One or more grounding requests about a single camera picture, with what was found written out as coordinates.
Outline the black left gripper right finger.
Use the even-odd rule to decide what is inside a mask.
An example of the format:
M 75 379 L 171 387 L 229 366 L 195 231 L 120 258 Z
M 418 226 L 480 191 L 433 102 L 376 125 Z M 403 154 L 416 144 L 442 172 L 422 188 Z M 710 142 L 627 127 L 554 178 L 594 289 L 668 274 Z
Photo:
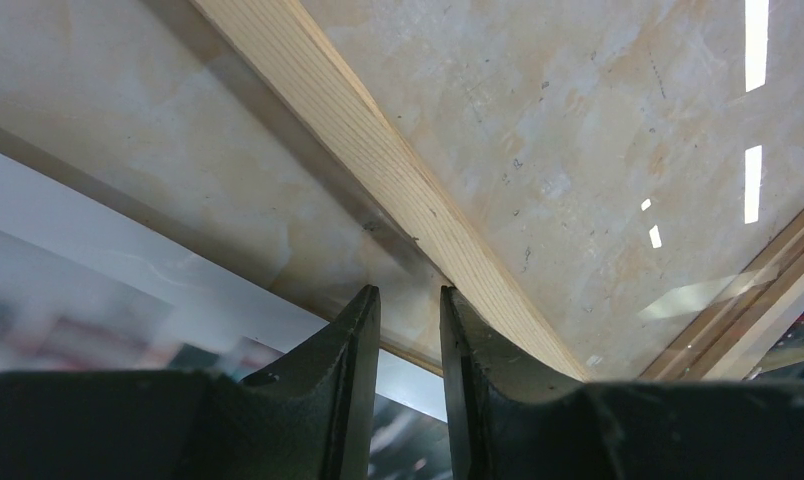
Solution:
M 443 287 L 458 479 L 804 479 L 804 380 L 584 383 Z

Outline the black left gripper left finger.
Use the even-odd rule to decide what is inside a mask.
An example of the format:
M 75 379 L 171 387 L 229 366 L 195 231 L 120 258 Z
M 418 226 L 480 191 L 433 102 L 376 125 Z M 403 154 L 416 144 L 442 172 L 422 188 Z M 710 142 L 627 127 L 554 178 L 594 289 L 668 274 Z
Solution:
M 380 293 L 234 380 L 201 369 L 0 373 L 0 479 L 364 479 Z

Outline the clear acrylic sheet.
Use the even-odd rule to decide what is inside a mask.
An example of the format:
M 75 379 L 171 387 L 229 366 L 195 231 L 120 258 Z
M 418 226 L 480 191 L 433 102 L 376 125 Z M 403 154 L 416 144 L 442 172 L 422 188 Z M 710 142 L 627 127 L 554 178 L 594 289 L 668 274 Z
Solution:
M 632 377 L 804 208 L 804 1 L 308 1 L 593 374 Z M 441 275 L 188 1 L 0 1 L 0 151 L 316 315 Z

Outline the printed street photo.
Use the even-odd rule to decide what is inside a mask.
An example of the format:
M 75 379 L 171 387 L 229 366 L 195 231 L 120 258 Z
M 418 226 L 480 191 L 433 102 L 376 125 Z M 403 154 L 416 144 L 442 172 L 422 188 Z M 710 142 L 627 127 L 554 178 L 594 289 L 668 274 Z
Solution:
M 238 380 L 322 326 L 0 153 L 0 371 L 201 368 Z

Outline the light wooden picture frame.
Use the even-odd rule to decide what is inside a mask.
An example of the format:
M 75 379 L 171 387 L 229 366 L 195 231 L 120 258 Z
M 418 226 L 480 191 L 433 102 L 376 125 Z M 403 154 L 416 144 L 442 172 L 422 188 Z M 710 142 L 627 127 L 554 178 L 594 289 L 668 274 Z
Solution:
M 741 379 L 804 308 L 804 1 L 200 1 L 498 332 Z

